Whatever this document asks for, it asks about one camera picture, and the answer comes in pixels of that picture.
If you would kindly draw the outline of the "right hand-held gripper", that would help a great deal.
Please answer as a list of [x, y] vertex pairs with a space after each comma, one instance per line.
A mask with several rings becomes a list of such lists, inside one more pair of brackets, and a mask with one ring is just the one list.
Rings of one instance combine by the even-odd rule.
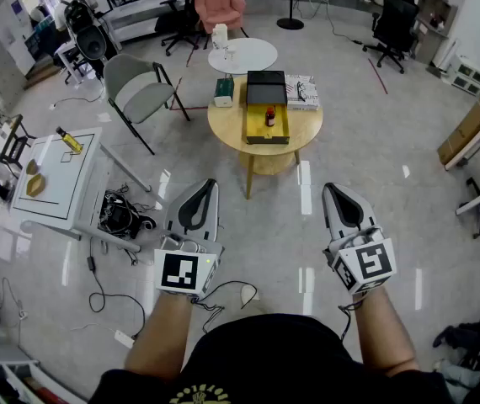
[[326, 225], [335, 240], [323, 250], [328, 266], [351, 295], [383, 285], [397, 272], [396, 259], [392, 240], [376, 226], [371, 204], [338, 183], [324, 185], [322, 200]]

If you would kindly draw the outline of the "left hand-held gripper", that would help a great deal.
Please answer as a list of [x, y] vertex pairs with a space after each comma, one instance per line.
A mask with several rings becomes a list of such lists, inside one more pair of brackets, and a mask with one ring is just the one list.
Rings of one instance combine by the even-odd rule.
[[224, 252], [220, 243], [208, 241], [216, 240], [218, 212], [219, 186], [212, 178], [193, 183], [170, 203], [164, 220], [166, 231], [161, 232], [161, 245], [154, 250], [158, 290], [205, 296]]

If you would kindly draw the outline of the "person's left forearm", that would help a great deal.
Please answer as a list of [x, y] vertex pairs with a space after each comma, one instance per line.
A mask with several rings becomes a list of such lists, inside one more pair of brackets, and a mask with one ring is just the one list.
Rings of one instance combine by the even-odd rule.
[[125, 359], [125, 369], [175, 380], [182, 369], [193, 306], [185, 295], [161, 293]]

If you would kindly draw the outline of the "person's right forearm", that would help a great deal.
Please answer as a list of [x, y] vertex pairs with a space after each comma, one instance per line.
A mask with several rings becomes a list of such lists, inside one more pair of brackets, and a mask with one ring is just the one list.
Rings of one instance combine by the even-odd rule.
[[419, 370], [411, 338], [385, 288], [355, 295], [353, 302], [364, 365], [388, 377]]

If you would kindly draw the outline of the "green tissue box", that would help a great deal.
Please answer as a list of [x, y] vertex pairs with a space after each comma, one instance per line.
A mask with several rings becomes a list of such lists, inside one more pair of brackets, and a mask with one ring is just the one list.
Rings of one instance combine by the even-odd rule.
[[234, 97], [234, 81], [232, 77], [219, 78], [216, 81], [214, 92], [214, 105], [217, 108], [232, 107]]

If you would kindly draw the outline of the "long cardboard box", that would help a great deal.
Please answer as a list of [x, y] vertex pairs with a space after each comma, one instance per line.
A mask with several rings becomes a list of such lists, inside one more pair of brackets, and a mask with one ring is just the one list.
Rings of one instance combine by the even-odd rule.
[[470, 111], [442, 142], [437, 152], [442, 165], [446, 165], [480, 131], [480, 97]]

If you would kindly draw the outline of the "person's left white shoe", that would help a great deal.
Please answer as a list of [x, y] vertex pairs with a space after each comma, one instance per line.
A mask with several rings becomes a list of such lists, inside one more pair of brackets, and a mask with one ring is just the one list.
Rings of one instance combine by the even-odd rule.
[[253, 301], [259, 301], [259, 292], [251, 284], [244, 284], [240, 292], [242, 307], [247, 306]]

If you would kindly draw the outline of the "round wooden table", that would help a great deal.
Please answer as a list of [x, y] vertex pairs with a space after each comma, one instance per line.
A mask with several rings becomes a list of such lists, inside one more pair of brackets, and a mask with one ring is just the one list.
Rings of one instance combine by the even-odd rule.
[[247, 169], [245, 196], [251, 197], [253, 176], [276, 175], [292, 163], [300, 163], [300, 151], [313, 141], [323, 125], [323, 111], [290, 110], [288, 112], [290, 140], [283, 144], [249, 145], [246, 137], [247, 77], [234, 78], [232, 107], [218, 108], [210, 104], [208, 122], [216, 137], [238, 151], [242, 165]]

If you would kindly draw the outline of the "printed white book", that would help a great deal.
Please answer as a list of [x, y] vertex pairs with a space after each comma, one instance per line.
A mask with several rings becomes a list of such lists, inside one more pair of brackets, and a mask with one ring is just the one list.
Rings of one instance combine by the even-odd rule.
[[[307, 101], [298, 100], [296, 84], [304, 82], [307, 87]], [[318, 110], [320, 106], [314, 77], [304, 75], [285, 74], [285, 88], [287, 95], [287, 108], [291, 110]]]

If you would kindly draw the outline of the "grey chair black legs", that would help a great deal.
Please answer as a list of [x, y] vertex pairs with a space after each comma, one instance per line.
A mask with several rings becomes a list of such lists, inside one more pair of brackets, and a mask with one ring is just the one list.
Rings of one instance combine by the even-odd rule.
[[174, 99], [190, 120], [162, 64], [122, 53], [104, 64], [103, 76], [109, 105], [148, 151], [152, 149], [136, 126], [167, 107], [169, 99]]

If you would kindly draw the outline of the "white floor power strip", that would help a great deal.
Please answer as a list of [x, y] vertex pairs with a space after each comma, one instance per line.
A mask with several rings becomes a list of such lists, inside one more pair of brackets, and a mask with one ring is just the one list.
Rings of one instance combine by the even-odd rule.
[[116, 341], [118, 341], [119, 343], [121, 343], [122, 345], [127, 347], [128, 349], [132, 349], [133, 344], [135, 342], [135, 340], [132, 337], [130, 337], [129, 335], [125, 334], [124, 332], [122, 332], [120, 330], [115, 331], [114, 338], [115, 338]]

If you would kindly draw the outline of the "olive oil bottle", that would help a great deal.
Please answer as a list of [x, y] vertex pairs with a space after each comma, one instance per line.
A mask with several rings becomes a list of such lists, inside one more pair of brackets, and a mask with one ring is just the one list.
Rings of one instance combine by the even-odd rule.
[[83, 145], [61, 127], [56, 128], [56, 133], [61, 137], [61, 140], [72, 150], [74, 154], [80, 154], [83, 151]]

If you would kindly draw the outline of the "white square table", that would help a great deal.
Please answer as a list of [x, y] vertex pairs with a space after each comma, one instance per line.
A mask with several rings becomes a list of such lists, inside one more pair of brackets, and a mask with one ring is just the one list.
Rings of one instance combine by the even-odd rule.
[[32, 221], [79, 241], [83, 235], [138, 253], [134, 242], [99, 229], [99, 213], [113, 166], [117, 166], [143, 190], [152, 190], [121, 156], [103, 141], [100, 127], [75, 130], [71, 135], [83, 145], [79, 154], [58, 134], [35, 140], [29, 158], [36, 161], [45, 187], [36, 196], [27, 194], [31, 177], [22, 173], [10, 205], [10, 215]]

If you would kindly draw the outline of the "large wooden bowl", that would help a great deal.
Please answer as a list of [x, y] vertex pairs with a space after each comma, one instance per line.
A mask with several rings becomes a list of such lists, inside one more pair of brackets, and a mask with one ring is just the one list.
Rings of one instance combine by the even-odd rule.
[[45, 177], [41, 173], [32, 176], [26, 185], [26, 195], [29, 197], [36, 197], [45, 189]]

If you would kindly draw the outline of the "person's black t-shirt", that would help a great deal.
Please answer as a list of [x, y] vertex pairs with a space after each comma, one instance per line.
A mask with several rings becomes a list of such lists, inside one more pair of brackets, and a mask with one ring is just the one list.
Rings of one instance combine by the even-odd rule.
[[355, 362], [320, 321], [269, 314], [208, 332], [170, 383], [107, 371], [88, 404], [454, 403], [436, 373], [387, 377]]

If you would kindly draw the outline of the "black swivel chair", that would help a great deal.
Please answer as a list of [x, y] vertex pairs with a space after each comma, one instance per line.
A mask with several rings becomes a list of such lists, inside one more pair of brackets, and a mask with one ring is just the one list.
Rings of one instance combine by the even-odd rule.
[[459, 366], [480, 371], [480, 320], [446, 327], [435, 337], [432, 347], [441, 345], [462, 351]]

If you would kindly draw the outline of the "round white table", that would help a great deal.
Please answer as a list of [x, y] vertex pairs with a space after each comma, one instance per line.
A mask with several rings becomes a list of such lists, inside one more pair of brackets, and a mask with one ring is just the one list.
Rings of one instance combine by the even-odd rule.
[[269, 42], [256, 38], [240, 38], [228, 41], [234, 45], [236, 55], [233, 62], [225, 61], [223, 50], [212, 50], [208, 62], [215, 70], [230, 75], [245, 75], [249, 71], [263, 71], [271, 67], [278, 51]]

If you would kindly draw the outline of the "low white cabinet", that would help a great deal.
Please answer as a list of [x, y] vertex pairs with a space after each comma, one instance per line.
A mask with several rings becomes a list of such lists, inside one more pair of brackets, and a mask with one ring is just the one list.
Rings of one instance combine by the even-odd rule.
[[474, 96], [480, 94], [480, 69], [465, 56], [455, 54], [447, 68], [450, 84]]

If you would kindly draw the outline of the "white jug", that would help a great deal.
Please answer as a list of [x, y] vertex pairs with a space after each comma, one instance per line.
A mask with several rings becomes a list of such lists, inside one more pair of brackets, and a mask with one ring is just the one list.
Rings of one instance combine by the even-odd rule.
[[214, 51], [224, 51], [228, 45], [228, 28], [226, 24], [216, 24], [211, 33]]

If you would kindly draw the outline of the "black floor stand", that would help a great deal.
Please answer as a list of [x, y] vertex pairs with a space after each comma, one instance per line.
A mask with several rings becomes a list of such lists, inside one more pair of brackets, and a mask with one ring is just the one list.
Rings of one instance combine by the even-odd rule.
[[304, 23], [293, 17], [294, 0], [289, 0], [289, 12], [288, 16], [278, 19], [276, 24], [278, 27], [286, 30], [301, 30], [304, 28]]

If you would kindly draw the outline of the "black round-back chair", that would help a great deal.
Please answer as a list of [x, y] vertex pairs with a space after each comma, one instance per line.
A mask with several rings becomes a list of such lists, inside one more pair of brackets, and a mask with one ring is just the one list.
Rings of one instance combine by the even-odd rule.
[[107, 59], [108, 44], [104, 33], [96, 25], [90, 25], [81, 29], [75, 35], [77, 48], [83, 56], [89, 61], [102, 61], [105, 63]]

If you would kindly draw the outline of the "grey cubby cabinet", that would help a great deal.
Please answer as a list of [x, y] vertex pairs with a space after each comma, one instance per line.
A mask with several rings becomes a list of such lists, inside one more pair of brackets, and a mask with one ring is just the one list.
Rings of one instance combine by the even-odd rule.
[[419, 14], [414, 25], [418, 36], [415, 60], [429, 65], [440, 46], [449, 38], [458, 7], [449, 0], [418, 0]]

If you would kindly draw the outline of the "black backpack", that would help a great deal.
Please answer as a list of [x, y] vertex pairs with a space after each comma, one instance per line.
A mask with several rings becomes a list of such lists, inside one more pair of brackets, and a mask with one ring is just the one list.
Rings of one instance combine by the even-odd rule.
[[64, 16], [68, 29], [78, 35], [84, 29], [93, 26], [93, 12], [85, 0], [72, 0], [67, 3]]

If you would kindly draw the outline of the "grey locker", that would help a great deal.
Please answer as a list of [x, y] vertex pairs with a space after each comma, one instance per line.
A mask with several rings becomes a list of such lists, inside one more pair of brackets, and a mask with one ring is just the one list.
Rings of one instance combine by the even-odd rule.
[[24, 92], [27, 79], [0, 40], [0, 107], [12, 109]]

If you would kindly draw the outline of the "black frame stool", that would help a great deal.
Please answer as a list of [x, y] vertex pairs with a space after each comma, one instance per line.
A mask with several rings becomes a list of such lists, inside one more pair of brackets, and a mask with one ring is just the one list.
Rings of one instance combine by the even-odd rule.
[[7, 166], [12, 174], [12, 166], [20, 172], [23, 169], [20, 159], [34, 140], [36, 137], [24, 127], [23, 115], [17, 114], [7, 120], [0, 129], [0, 163]]

